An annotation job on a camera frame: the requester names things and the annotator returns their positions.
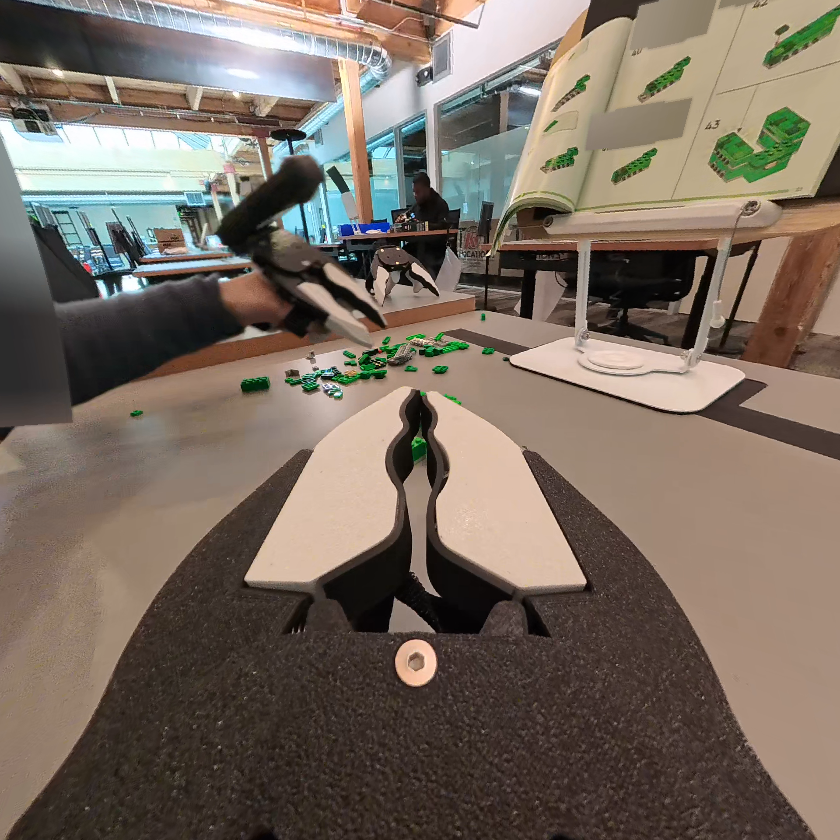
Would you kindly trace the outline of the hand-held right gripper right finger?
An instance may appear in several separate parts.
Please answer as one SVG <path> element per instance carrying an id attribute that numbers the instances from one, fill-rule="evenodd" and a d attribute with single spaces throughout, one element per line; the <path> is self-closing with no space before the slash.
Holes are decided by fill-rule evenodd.
<path id="1" fill-rule="evenodd" d="M 500 602 L 583 592 L 587 579 L 526 452 L 438 392 L 423 396 L 428 578 L 481 627 Z"/>

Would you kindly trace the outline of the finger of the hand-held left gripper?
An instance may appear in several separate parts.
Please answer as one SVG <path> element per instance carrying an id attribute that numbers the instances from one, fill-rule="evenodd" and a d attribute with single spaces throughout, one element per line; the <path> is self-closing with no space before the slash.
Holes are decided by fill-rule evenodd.
<path id="1" fill-rule="evenodd" d="M 377 324 L 379 329 L 386 328 L 386 320 L 370 293 L 360 287 L 335 261 L 324 263 L 324 287 L 334 300 L 351 312 L 361 313 L 362 316 Z"/>
<path id="2" fill-rule="evenodd" d="M 324 285 L 304 281 L 296 287 L 296 309 L 303 310 L 302 335 L 311 341 L 323 341 L 338 334 L 360 347 L 372 347 L 370 331 L 354 312 L 333 299 Z"/>

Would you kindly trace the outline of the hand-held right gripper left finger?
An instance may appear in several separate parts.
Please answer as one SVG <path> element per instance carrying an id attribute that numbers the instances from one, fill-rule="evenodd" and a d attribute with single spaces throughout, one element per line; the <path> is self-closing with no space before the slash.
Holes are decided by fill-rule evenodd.
<path id="1" fill-rule="evenodd" d="M 386 631 L 407 582 L 413 535 L 404 484 L 422 397 L 400 386 L 308 453 L 245 573 L 257 592 L 333 600 L 357 631 Z"/>

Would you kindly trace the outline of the pile of small green bricks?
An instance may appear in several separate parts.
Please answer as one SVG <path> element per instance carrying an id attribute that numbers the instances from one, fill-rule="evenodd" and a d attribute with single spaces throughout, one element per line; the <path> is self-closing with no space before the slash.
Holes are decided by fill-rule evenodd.
<path id="1" fill-rule="evenodd" d="M 383 382 L 390 373 L 417 373 L 422 361 L 431 361 L 432 367 L 450 354 L 466 352 L 471 344 L 446 332 L 435 335 L 414 333 L 402 341 L 384 337 L 381 343 L 358 352 L 343 350 L 339 363 L 329 364 L 310 358 L 308 370 L 289 369 L 283 382 L 305 394 L 321 393 L 338 402 L 351 385 L 366 382 Z"/>

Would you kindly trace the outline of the person's left forearm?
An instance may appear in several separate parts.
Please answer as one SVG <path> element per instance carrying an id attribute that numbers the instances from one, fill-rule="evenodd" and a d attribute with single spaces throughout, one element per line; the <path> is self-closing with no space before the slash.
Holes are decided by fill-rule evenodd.
<path id="1" fill-rule="evenodd" d="M 244 331 L 215 275 L 54 309 L 73 406 Z"/>

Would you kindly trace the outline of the grey desk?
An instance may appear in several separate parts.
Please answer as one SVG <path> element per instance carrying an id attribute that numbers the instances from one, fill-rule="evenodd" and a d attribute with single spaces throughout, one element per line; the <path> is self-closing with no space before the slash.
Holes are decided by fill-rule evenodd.
<path id="1" fill-rule="evenodd" d="M 838 460 L 706 418 L 581 427 L 479 351 L 342 401 L 282 375 L 305 350 L 126 385 L 2 445 L 2 838 L 58 770 L 154 596 L 294 453 L 399 385 L 456 396 L 548 460 L 647 557 L 766 769 L 838 838 Z M 241 380 L 268 376 L 267 392 Z M 132 418 L 132 410 L 143 415 Z"/>

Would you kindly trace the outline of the background work table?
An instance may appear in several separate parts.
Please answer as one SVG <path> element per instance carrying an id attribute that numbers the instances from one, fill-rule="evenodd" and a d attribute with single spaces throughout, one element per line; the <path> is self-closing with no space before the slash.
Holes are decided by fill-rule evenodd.
<path id="1" fill-rule="evenodd" d="M 339 237 L 339 252 L 359 262 L 358 278 L 364 279 L 370 274 L 374 253 L 379 248 L 406 245 L 410 250 L 428 250 L 430 245 L 456 247 L 458 234 L 457 226 L 417 230 L 391 228 L 386 233 L 379 229 L 362 230 L 360 226 L 359 233 Z"/>

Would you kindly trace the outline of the wooden riser platform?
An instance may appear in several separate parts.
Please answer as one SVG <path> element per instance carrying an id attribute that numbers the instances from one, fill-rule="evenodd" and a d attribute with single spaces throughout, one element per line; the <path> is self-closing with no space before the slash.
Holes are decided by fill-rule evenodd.
<path id="1" fill-rule="evenodd" d="M 396 335 L 396 329 L 445 317 L 474 311 L 476 298 L 455 291 L 442 291 L 438 297 L 427 292 L 413 293 L 409 287 L 395 287 L 385 301 L 384 318 L 387 329 L 379 328 L 369 318 L 362 318 L 363 325 L 371 333 Z M 299 338 L 289 332 L 261 332 L 247 328 L 239 336 L 189 353 L 155 369 L 142 380 L 198 371 L 207 367 L 253 359 L 262 355 L 288 350 L 308 349 L 309 339 Z"/>

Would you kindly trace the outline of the U-shaped green brick build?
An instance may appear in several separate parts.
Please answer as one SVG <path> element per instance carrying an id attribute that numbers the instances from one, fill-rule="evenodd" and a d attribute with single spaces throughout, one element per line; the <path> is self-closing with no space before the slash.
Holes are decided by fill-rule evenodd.
<path id="1" fill-rule="evenodd" d="M 436 439 L 438 428 L 442 423 L 439 410 L 427 405 L 427 397 L 430 395 L 442 397 L 455 405 L 462 404 L 455 395 L 441 392 L 412 391 L 412 394 L 406 399 L 403 411 L 409 427 L 414 430 L 411 442 L 414 463 L 418 463 L 427 456 L 428 442 L 430 439 Z"/>

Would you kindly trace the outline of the white book stand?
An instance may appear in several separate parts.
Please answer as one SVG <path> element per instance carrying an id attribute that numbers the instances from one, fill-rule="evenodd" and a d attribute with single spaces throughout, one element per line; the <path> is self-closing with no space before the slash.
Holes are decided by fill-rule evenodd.
<path id="1" fill-rule="evenodd" d="M 578 385 L 665 413 L 698 413 L 730 392 L 744 374 L 701 360 L 711 328 L 723 324 L 719 295 L 734 235 L 777 223 L 782 208 L 758 197 L 701 202 L 637 211 L 576 212 L 548 216 L 550 235 L 578 245 L 574 336 L 513 354 L 510 367 Z M 655 234 L 718 232 L 716 264 L 695 344 L 681 355 L 645 350 L 592 337 L 586 319 L 594 243 L 617 244 L 630 235 L 651 242 Z"/>

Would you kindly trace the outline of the black office chair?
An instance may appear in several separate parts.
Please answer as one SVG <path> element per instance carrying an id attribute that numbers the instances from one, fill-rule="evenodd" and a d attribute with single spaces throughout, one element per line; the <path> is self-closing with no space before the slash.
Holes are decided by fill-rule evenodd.
<path id="1" fill-rule="evenodd" d="M 692 250 L 596 252 L 591 259 L 588 298 L 605 304 L 612 319 L 591 330 L 669 346 L 663 333 L 630 323 L 629 312 L 685 298 L 693 286 L 699 256 L 701 252 Z"/>

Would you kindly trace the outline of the wooden table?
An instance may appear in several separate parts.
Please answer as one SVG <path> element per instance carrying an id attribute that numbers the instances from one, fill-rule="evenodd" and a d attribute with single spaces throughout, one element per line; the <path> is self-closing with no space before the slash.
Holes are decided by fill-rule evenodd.
<path id="1" fill-rule="evenodd" d="M 716 249 L 788 238 L 768 297 L 742 360 L 786 368 L 811 334 L 838 271 L 839 201 L 795 198 L 779 203 L 758 198 L 616 212 L 573 213 L 526 224 L 526 238 L 497 247 L 500 256 L 558 253 L 591 242 L 600 250 Z"/>

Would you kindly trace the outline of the open instruction booklet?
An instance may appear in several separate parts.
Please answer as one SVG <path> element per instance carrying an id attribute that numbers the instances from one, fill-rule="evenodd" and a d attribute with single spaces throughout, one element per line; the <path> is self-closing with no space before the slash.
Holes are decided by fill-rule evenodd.
<path id="1" fill-rule="evenodd" d="M 732 227 L 835 196 L 838 2 L 591 2 L 500 211 L 550 237 Z"/>

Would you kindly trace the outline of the wooden support post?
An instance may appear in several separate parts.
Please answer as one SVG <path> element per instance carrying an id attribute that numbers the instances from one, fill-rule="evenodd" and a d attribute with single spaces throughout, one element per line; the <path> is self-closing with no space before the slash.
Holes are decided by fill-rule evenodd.
<path id="1" fill-rule="evenodd" d="M 368 224 L 373 220 L 373 204 L 364 127 L 360 65 L 349 59 L 339 59 L 339 75 L 349 140 L 355 203 L 360 221 Z"/>

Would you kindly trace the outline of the silver air duct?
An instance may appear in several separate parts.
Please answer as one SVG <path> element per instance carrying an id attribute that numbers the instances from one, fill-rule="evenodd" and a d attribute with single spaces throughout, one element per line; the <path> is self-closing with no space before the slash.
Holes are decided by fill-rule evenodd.
<path id="1" fill-rule="evenodd" d="M 392 70 L 386 47 L 372 36 L 323 34 L 304 28 L 302 21 L 259 23 L 242 14 L 223 11 L 220 2 L 79 1 L 70 2 L 69 8 L 124 23 L 212 36 L 248 47 L 352 61 L 375 82 L 384 81 Z"/>

